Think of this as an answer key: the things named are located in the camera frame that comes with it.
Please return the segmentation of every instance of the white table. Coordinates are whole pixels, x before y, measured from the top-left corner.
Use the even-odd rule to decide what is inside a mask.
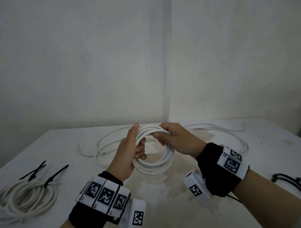
[[[250,147],[244,158],[251,169],[268,179],[274,173],[301,176],[301,139],[264,118],[180,122],[183,126],[194,123],[211,123],[229,129],[241,129],[244,123],[246,130],[236,134],[244,138]],[[94,158],[80,155],[77,144],[86,152],[93,152],[100,138],[121,127],[123,126],[48,131],[0,169],[2,188],[34,170],[44,160],[47,161],[47,166],[37,175],[38,178],[44,175],[43,180],[66,164],[70,165],[59,177],[58,181],[62,185],[59,186],[59,196],[54,206],[41,217],[10,227],[59,227],[67,219],[76,203],[77,194],[87,180],[105,170],[104,166],[96,164]],[[117,131],[106,142],[121,139],[126,132],[126,129]],[[196,134],[207,140],[212,138],[211,142],[228,145],[236,151],[242,146],[236,138],[225,132],[203,130]],[[153,142],[149,143],[148,149],[163,149]],[[113,156],[114,153],[111,153],[99,159],[104,165],[108,165]],[[148,159],[155,160],[159,156],[160,154],[149,155]],[[132,197],[147,202],[144,227],[260,227],[243,205],[228,197],[214,196],[215,209],[201,208],[183,184],[185,174],[194,168],[198,168],[195,160],[176,152],[174,162],[166,173],[152,177],[135,170],[126,180],[125,186],[131,190]],[[281,180],[276,183],[301,198],[301,193],[292,185]],[[116,226],[107,223],[105,227]]]

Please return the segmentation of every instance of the black wrist strap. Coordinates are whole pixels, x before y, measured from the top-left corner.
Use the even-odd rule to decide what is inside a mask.
[[[233,191],[241,179],[217,164],[224,147],[208,143],[197,157],[206,187],[212,195],[225,197]]]
[[[112,174],[103,171],[98,176],[115,182],[118,185],[123,186],[122,181],[113,176]],[[75,228],[86,228],[86,227],[103,227],[109,220],[109,216],[97,211],[83,203],[77,202],[69,215],[69,221]]]

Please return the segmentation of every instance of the person's right hand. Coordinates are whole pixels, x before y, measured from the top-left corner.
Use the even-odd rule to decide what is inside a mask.
[[[163,132],[156,132],[153,133],[153,137],[158,139],[162,146],[168,143],[181,154],[197,158],[207,145],[206,142],[194,136],[178,123],[162,123],[159,126],[169,131],[171,136]]]

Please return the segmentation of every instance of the black and white square marker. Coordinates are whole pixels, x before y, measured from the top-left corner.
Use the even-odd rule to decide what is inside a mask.
[[[230,155],[241,162],[243,161],[243,157],[239,153],[236,153],[234,150],[230,151]]]
[[[112,201],[114,193],[115,193],[114,191],[104,187],[104,189],[99,194],[97,201],[109,206]]]
[[[95,198],[100,189],[101,189],[101,184],[92,182],[88,187],[87,191],[85,192],[85,195]]]
[[[189,189],[194,194],[195,197],[197,197],[200,194],[202,194],[202,191],[197,187],[196,184],[194,184],[193,186],[191,186]]]
[[[126,203],[126,196],[118,194],[118,196],[116,197],[116,201],[113,205],[113,208],[118,209],[118,210],[122,210],[124,204]]]
[[[142,226],[143,214],[144,214],[143,211],[135,211],[132,224],[135,226]]]
[[[233,158],[228,157],[224,167],[230,172],[236,174],[239,169],[240,163]]]

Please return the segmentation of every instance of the wall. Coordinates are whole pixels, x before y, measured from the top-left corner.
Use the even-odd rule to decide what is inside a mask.
[[[168,120],[169,0],[5,0],[0,26],[0,167],[49,129]]]
[[[169,120],[301,127],[301,2],[173,0]]]

